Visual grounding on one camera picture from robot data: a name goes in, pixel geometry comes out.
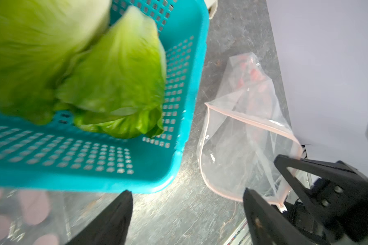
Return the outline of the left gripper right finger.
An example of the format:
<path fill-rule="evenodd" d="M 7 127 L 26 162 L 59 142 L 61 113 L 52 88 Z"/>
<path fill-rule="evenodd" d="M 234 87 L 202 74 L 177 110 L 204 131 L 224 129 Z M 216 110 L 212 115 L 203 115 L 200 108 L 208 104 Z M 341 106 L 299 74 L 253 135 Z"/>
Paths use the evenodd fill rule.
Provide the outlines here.
<path fill-rule="evenodd" d="M 245 189 L 243 207 L 254 245 L 313 244 L 255 190 Z"/>

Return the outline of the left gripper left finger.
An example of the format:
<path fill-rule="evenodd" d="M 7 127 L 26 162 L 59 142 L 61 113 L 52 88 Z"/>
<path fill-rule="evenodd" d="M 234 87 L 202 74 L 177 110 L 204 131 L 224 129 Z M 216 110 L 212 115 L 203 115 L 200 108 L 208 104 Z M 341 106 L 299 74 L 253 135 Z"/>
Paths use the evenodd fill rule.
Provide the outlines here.
<path fill-rule="evenodd" d="M 128 190 L 115 198 L 68 245 L 123 245 L 132 218 L 134 201 Z"/>

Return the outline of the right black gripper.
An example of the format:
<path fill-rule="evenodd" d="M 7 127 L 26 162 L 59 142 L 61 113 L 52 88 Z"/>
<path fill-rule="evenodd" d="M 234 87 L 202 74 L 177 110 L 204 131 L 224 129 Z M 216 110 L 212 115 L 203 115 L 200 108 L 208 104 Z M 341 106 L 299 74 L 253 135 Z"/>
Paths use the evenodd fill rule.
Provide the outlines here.
<path fill-rule="evenodd" d="M 274 164 L 332 245 L 368 245 L 368 178 L 354 167 L 278 155 Z"/>

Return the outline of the clear pink-trim zipper bag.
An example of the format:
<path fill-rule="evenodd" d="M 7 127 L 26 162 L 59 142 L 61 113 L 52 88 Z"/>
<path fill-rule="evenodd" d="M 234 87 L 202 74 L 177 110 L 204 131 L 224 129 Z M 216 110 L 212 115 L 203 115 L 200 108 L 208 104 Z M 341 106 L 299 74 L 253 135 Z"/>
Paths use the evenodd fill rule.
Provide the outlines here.
<path fill-rule="evenodd" d="M 279 155 L 299 159 L 303 147 L 257 56 L 230 57 L 215 99 L 205 105 L 197 158 L 206 186 L 237 202 L 253 189 L 285 212 L 290 186 L 274 160 Z"/>

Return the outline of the green chinese cabbage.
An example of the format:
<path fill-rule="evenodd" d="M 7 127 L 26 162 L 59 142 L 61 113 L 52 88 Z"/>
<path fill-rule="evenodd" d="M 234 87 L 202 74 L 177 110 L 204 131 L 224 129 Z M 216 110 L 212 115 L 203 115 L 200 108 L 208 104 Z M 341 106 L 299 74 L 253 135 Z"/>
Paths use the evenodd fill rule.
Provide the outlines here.
<path fill-rule="evenodd" d="M 57 86 L 107 29 L 111 5 L 0 1 L 0 112 L 48 124 Z"/>
<path fill-rule="evenodd" d="M 166 54 L 155 21 L 129 6 L 77 62 L 57 99 L 87 132 L 131 139 L 163 133 Z"/>

